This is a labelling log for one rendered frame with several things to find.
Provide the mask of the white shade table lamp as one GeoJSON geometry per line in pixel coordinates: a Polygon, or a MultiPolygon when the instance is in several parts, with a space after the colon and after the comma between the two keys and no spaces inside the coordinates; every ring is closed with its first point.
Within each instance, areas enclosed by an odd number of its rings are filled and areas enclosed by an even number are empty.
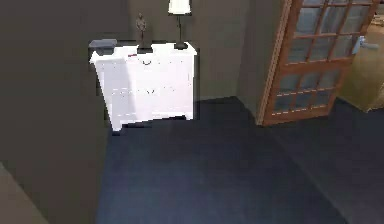
{"type": "Polygon", "coordinates": [[[182,38],[181,17],[191,14],[190,0],[169,0],[168,13],[176,17],[177,27],[179,29],[179,39],[174,44],[174,48],[177,50],[187,49],[188,45],[183,41],[183,38],[182,38]]]}

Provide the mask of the dark bronze statuette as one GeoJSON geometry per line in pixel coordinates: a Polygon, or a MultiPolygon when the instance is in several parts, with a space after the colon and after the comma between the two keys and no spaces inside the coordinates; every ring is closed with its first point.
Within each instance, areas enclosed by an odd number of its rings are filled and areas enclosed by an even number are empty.
{"type": "Polygon", "coordinates": [[[145,42],[144,34],[146,32],[146,20],[144,19],[144,16],[142,13],[139,13],[136,18],[136,28],[140,33],[140,41],[137,48],[137,53],[138,54],[152,53],[153,48],[151,47],[151,45],[145,42]]]}

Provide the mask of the grey plastic tub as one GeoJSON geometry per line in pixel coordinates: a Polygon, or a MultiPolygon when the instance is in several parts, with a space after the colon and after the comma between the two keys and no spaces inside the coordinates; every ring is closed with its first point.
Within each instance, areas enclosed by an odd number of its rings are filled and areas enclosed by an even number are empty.
{"type": "Polygon", "coordinates": [[[92,40],[89,43],[89,48],[94,50],[98,55],[112,55],[114,53],[114,48],[117,45],[116,39],[100,39],[92,40]]]}

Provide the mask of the brown glazed room door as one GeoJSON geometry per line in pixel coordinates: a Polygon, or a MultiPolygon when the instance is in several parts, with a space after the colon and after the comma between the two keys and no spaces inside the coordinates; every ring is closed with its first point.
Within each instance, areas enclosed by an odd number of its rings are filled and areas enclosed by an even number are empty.
{"type": "Polygon", "coordinates": [[[326,116],[380,0],[285,0],[257,123],[326,116]]]}

